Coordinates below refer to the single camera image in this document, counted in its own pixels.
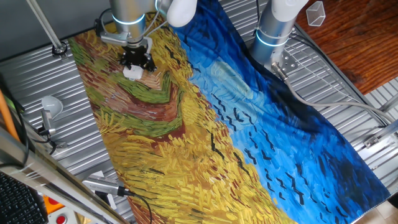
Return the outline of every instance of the orange rod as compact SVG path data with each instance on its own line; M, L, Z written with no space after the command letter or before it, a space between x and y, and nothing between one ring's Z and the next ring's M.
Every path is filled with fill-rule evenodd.
M4 99L4 95L2 94L2 91L0 90L0 112L2 114L2 117L4 118L4 122L6 124L7 130L10 133L12 137L14 137L16 140L19 140L17 130L15 129L14 122L12 121L11 113L8 108L8 105L6 103L6 99Z

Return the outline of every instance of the painting print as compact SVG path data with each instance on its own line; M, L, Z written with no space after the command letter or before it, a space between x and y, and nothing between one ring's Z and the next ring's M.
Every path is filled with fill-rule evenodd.
M324 117L253 67L218 1L150 37L158 69L135 81L95 31L69 43L116 172L154 223L351 223L389 196Z

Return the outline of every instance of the white cable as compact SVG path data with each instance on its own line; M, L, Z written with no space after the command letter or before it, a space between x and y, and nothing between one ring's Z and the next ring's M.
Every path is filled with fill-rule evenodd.
M308 58L310 58L310 59L316 61L313 57L311 57L309 54L305 53L303 50L299 50L299 49L297 49L297 48L295 48L294 46L289 45L289 44L286 44L286 46L291 47L291 48L293 48L294 50L297 50L297 51L299 51L299 52L305 54ZM349 96L349 95L343 93L342 91L338 90L338 89L337 89L336 87L334 87L332 84L328 83L325 79L323 79L322 77L318 76L315 72L311 71L309 68L307 68L306 66L304 66L299 60L297 60L297 58L295 58L295 57L293 56L293 54L291 54L290 52L288 52L286 49L285 49L285 51L286 51L288 54L290 54L290 56L292 56L292 57L294 58L294 60L296 60L296 62L297 62L298 64L300 64L303 68L307 69L309 72L311 72L311 73L312 73L313 75L315 75L317 78L323 80L326 84L328 84L330 87L334 88L337 92L339 92L339 93L341 93L342 95L344 95L344 96L350 98L351 100L354 100L354 101L357 101L358 103L360 103L357 99L354 99L354 98L352 98L351 96Z
M285 83L287 85L287 87L289 88L289 90L292 92L292 94L294 95L294 97L296 97L296 99L298 99L300 102L302 102L305 105L309 105L309 106L313 106L313 107L330 107L330 106L340 106L340 105L348 105L348 106L358 106L358 107L362 107L368 110L371 110L383 117L385 117L388 121L390 121L391 123L393 123L395 120L393 118L391 118L389 115L387 115L385 112L376 109L372 106L369 105L365 105L363 103L355 103L355 102L336 102L336 103L310 103L305 101L303 98L301 98L301 96L299 96L299 94L296 93L296 91L293 89L292 84L290 83L289 79L285 80Z
M148 28L139 37L137 37L138 39L141 39L145 35L145 33L148 32L148 30L154 25L154 23L157 19L157 16L160 14L160 8L162 7L162 1L163 0L159 1L159 5L160 5L159 10L156 12L155 17L153 18L151 24L149 24Z
M153 32L157 31L159 28L161 28L162 26L166 25L167 21L165 21L164 23L162 23L161 25L157 26L155 29L151 30L147 35L145 35L146 37L148 37L149 35L151 35Z

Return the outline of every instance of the keyboard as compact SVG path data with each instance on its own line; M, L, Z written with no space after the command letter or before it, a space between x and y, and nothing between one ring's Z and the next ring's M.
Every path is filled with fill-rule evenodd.
M0 223L46 223L38 204L28 186L0 172Z

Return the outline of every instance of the metal grate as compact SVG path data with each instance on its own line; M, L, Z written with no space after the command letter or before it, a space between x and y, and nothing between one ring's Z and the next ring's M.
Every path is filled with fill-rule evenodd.
M249 45L257 23L256 1L220 0L220 3ZM260 5L262 11L266 1L260 0ZM334 72L314 50L293 39L287 44L286 51L302 64L288 74L289 78L295 90L306 100L331 103L354 98L361 101L363 96L355 92L351 84ZM12 94L26 108L25 117L36 127L42 122L40 100L43 96L52 95L63 102L64 111L55 118L57 133L52 138L68 143L66 149L57 149L53 155L59 163L80 179L99 170L105 177L117 179L73 55L69 53L68 56L68 60L61 61L52 56L51 46L48 46L0 63L0 72L5 76ZM397 80L391 85L398 86ZM370 93L367 98L374 106L380 106L397 92L398 88L387 86L385 90ZM386 139L369 149L363 144L380 130L380 124L373 116L352 106L317 109L353 145L383 184L388 186L398 177L398 150L393 140ZM397 119L398 110L391 111L391 116ZM389 190L395 192L396 186L390 186ZM134 220L126 198L114 199L118 213Z

